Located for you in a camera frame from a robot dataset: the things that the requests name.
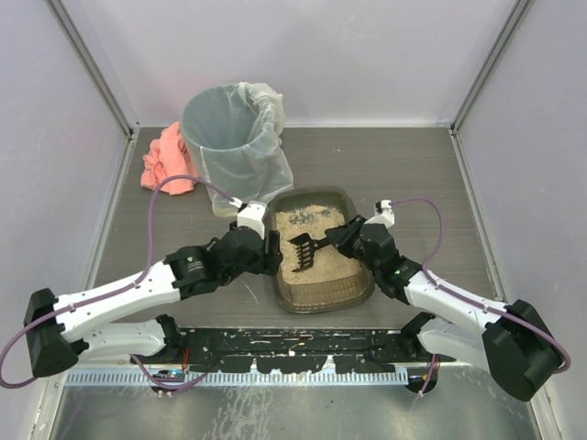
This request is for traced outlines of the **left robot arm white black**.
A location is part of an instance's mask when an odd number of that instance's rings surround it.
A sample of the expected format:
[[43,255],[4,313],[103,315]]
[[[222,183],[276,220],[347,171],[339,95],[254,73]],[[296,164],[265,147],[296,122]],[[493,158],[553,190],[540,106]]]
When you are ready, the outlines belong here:
[[273,276],[281,262],[279,232],[232,223],[222,237],[181,247],[122,280],[63,295],[35,291],[24,319],[32,375],[54,376],[92,356],[174,355],[181,337],[171,318],[146,328],[125,328],[119,319],[215,292],[245,273]]

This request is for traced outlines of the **black slotted litter scoop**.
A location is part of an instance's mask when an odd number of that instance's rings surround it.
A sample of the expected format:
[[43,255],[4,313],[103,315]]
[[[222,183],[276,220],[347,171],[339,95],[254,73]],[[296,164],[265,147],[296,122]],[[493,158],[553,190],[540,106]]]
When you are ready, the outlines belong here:
[[327,236],[314,239],[308,233],[296,236],[290,239],[289,242],[294,247],[298,261],[297,268],[293,270],[294,273],[300,273],[313,268],[318,250],[323,248],[337,249]]

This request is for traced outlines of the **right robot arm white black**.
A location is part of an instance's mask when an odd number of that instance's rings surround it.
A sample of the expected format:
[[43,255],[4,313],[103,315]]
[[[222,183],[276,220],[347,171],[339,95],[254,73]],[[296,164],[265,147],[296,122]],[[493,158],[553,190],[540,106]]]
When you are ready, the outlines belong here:
[[570,367],[568,352],[531,304],[497,302],[442,280],[401,255],[385,225],[358,216],[326,237],[368,269],[382,293],[421,309],[402,330],[407,350],[469,363],[521,402]]

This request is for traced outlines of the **pink cloth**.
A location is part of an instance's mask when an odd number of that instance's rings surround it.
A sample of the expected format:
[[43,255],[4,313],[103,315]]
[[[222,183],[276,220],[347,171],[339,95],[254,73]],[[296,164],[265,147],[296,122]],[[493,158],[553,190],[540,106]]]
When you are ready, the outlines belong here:
[[144,171],[140,186],[154,191],[165,179],[178,175],[198,177],[190,152],[180,129],[180,122],[164,128],[159,137],[150,142],[143,156]]

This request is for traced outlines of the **black taped base rail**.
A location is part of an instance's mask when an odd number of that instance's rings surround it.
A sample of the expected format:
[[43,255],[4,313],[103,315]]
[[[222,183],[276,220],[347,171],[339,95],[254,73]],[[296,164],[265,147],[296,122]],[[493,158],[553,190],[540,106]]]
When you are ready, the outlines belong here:
[[394,330],[183,328],[179,345],[145,365],[185,364],[191,372],[317,373],[329,359],[344,374],[394,372],[403,363],[428,363],[432,355],[409,348]]

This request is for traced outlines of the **dark translucent litter box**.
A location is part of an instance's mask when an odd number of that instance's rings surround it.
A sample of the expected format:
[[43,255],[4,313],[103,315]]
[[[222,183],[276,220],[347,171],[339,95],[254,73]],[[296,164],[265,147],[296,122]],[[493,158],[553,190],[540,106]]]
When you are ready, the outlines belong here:
[[[278,231],[276,229],[278,212],[288,212],[312,204],[336,207],[345,216],[346,223],[357,216],[354,203],[343,189],[336,186],[313,186],[291,190],[276,196],[269,204],[266,225]],[[296,314],[325,313],[354,306],[369,299],[374,288],[372,275],[361,264],[360,272],[356,275],[328,282],[288,284],[282,278],[281,268],[274,277],[274,290],[278,303],[286,311]]]

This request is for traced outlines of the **beige cat litter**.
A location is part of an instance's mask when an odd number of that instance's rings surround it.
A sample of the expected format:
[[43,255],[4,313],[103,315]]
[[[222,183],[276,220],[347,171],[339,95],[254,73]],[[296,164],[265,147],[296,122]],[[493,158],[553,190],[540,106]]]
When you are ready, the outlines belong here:
[[320,240],[326,237],[327,229],[345,223],[343,213],[336,207],[327,205],[312,204],[288,212],[278,212],[276,229],[281,234],[283,260],[280,268],[283,280],[292,285],[314,284],[336,281],[359,273],[360,264],[357,260],[345,258],[330,245],[315,253],[311,268],[297,271],[300,267],[297,247],[290,240],[303,233],[314,240]]

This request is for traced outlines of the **bin with translucent bag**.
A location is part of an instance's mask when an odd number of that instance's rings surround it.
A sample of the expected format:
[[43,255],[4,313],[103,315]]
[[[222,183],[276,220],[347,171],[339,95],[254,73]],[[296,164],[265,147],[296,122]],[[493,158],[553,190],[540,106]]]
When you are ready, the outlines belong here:
[[180,131],[200,177],[248,203],[294,187],[282,149],[283,99],[268,84],[238,82],[202,91],[184,107]]

